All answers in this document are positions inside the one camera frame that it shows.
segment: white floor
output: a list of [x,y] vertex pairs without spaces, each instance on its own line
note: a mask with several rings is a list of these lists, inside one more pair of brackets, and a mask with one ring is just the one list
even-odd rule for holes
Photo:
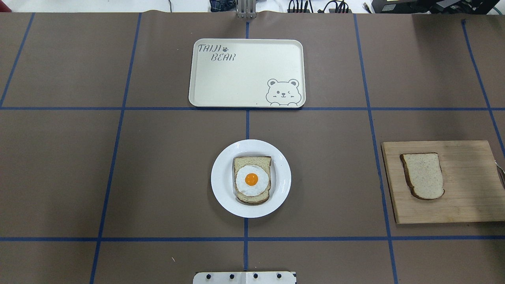
[[[171,0],[173,12],[209,12],[209,0]],[[371,8],[372,0],[347,0],[353,13],[366,13],[363,2]],[[328,0],[312,0],[314,12]],[[168,0],[4,0],[13,12],[144,12],[170,11]],[[258,11],[286,12],[289,0],[258,0]],[[496,5],[505,12],[505,0]]]

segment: bear drawing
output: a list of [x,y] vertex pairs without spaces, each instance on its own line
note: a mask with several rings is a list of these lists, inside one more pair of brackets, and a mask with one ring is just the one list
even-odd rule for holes
[[276,79],[268,80],[267,101],[271,106],[298,106],[301,94],[298,91],[299,83],[295,79],[288,82],[279,82]]

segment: orange yolk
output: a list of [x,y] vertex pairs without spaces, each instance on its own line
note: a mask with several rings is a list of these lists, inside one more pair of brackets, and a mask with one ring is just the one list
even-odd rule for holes
[[247,185],[253,186],[258,182],[258,176],[255,173],[250,173],[245,176],[245,183]]

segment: wooden cutting board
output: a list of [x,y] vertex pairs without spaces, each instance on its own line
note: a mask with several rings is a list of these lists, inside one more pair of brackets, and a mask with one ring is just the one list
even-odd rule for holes
[[[401,154],[438,153],[445,194],[435,200],[412,196]],[[505,190],[488,141],[384,142],[382,154],[396,223],[505,220]]]

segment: slice of bread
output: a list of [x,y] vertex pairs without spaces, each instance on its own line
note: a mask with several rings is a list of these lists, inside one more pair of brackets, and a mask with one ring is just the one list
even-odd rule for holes
[[[235,187],[235,191],[237,193],[237,198],[245,203],[248,204],[261,204],[268,200],[270,197],[270,187],[271,187],[271,181],[270,181],[270,163],[272,162],[272,157],[265,157],[265,156],[259,156],[259,157],[236,157],[233,159],[233,185]],[[244,166],[247,165],[256,165],[260,168],[262,168],[268,175],[268,186],[267,188],[261,192],[260,194],[256,196],[247,196],[245,194],[242,194],[240,191],[238,191],[237,188],[237,183],[235,182],[237,179],[237,173],[238,170],[241,169]]]
[[433,200],[445,193],[437,153],[402,154],[400,159],[403,163],[405,179],[414,197]]

